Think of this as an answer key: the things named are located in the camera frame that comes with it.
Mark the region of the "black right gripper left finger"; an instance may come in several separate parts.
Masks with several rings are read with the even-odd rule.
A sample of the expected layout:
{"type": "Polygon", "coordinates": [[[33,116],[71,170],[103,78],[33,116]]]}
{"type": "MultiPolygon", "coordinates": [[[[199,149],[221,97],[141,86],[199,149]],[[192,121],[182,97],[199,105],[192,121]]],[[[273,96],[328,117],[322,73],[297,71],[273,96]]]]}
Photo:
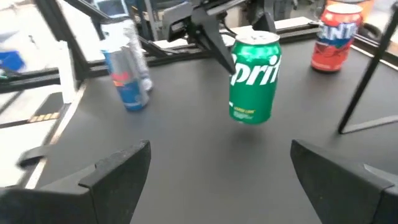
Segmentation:
{"type": "Polygon", "coordinates": [[[150,160],[143,140],[38,189],[0,188],[0,224],[130,224],[150,160]]]}

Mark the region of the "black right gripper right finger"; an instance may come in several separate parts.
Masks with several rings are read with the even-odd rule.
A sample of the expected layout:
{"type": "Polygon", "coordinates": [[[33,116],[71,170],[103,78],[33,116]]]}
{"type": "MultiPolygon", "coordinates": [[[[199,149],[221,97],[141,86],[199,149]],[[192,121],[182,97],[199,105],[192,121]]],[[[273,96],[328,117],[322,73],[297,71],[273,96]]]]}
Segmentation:
{"type": "Polygon", "coordinates": [[[398,175],[299,139],[290,158],[322,224],[398,224],[398,175]]]}

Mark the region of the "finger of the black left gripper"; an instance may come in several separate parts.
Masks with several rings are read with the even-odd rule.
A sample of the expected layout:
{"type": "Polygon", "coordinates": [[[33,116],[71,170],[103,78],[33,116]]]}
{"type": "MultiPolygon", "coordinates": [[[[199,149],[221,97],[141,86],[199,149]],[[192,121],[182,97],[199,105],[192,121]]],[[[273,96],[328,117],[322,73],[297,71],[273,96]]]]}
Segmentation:
{"type": "Polygon", "coordinates": [[[274,0],[249,0],[247,19],[254,30],[276,33],[274,0]]]}
{"type": "Polygon", "coordinates": [[[190,37],[200,47],[207,49],[230,74],[236,72],[231,52],[220,34],[219,22],[202,7],[195,8],[190,17],[190,37]]]}

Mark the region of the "green Sprite can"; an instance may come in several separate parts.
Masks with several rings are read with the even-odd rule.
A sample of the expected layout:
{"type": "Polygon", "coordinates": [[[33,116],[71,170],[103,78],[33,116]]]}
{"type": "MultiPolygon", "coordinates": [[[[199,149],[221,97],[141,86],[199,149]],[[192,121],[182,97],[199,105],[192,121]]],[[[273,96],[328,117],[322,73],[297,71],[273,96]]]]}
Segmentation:
{"type": "Polygon", "coordinates": [[[236,36],[236,72],[229,76],[229,115],[235,121],[261,124],[271,117],[282,62],[279,40],[279,35],[260,30],[236,36]]]}

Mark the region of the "red Fanta can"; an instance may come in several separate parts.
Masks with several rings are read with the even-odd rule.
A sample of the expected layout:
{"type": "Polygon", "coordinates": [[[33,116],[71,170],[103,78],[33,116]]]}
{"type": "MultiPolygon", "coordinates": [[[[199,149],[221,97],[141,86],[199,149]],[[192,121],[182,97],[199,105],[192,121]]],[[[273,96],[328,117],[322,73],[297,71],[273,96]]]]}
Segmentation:
{"type": "Polygon", "coordinates": [[[362,24],[363,8],[357,4],[336,3],[325,7],[320,16],[311,67],[325,73],[341,70],[354,36],[362,24]]]}

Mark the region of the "blue box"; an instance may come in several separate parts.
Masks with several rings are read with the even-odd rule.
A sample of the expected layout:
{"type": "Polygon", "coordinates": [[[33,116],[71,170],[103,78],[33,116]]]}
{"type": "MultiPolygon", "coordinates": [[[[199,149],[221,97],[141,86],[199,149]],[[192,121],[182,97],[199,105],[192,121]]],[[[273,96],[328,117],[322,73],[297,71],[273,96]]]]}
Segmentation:
{"type": "Polygon", "coordinates": [[[12,50],[0,52],[0,66],[12,71],[19,71],[25,67],[25,62],[18,51],[12,50]]]}

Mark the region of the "black diagonal frame strut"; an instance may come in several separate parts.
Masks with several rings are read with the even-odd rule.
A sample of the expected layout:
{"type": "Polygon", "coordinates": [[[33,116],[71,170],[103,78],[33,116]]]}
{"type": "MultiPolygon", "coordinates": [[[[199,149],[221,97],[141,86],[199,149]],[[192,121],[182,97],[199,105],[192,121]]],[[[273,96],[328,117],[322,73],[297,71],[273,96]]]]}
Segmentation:
{"type": "Polygon", "coordinates": [[[67,42],[69,49],[72,51],[76,79],[86,79],[86,75],[90,71],[90,66],[57,0],[34,0],[34,2],[55,39],[67,42]]]}

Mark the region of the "silver metal post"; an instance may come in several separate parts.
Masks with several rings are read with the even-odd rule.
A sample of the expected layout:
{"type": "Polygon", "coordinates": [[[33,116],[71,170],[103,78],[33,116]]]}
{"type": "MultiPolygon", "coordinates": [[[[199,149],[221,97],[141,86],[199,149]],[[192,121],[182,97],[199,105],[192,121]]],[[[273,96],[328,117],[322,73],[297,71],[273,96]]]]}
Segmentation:
{"type": "Polygon", "coordinates": [[[60,40],[57,47],[57,67],[63,103],[70,104],[75,100],[77,92],[73,55],[66,41],[60,40]]]}

